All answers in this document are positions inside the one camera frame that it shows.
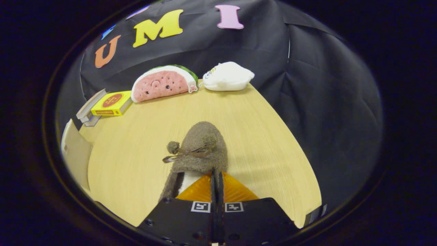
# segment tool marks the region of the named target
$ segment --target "pom-pom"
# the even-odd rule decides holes
[[[179,143],[175,141],[171,141],[167,144],[167,150],[170,154],[176,155],[179,151],[177,150],[179,148]]]
[[[210,148],[214,148],[217,144],[217,137],[214,134],[206,134],[203,136],[203,143]]]

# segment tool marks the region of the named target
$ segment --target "white plush toy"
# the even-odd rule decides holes
[[[219,63],[203,75],[199,84],[211,91],[241,91],[255,76],[250,70],[235,62]]]

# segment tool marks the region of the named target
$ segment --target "letter m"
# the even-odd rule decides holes
[[[183,30],[179,27],[179,15],[182,12],[182,9],[170,11],[163,15],[158,23],[155,23],[151,20],[145,20],[138,23],[136,26],[134,26],[136,29],[136,38],[133,46],[138,47],[145,44],[147,42],[145,35],[147,35],[151,40],[155,40],[161,29],[161,38],[182,33]]]

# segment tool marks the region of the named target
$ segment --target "pink watermelon flesh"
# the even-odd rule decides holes
[[[138,81],[133,88],[133,96],[137,102],[143,102],[187,91],[187,81],[182,75],[174,71],[161,71]]]

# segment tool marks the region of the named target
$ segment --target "brown ribbon bow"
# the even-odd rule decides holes
[[[182,157],[184,157],[186,155],[191,155],[194,157],[205,157],[212,152],[212,149],[211,149],[211,147],[206,146],[206,144],[204,144],[204,145],[202,145],[194,150],[191,150],[191,151],[184,150],[182,148],[177,148],[177,151],[179,152],[177,155],[167,156],[163,159],[163,162],[164,163],[174,162],[174,161],[182,159]]]

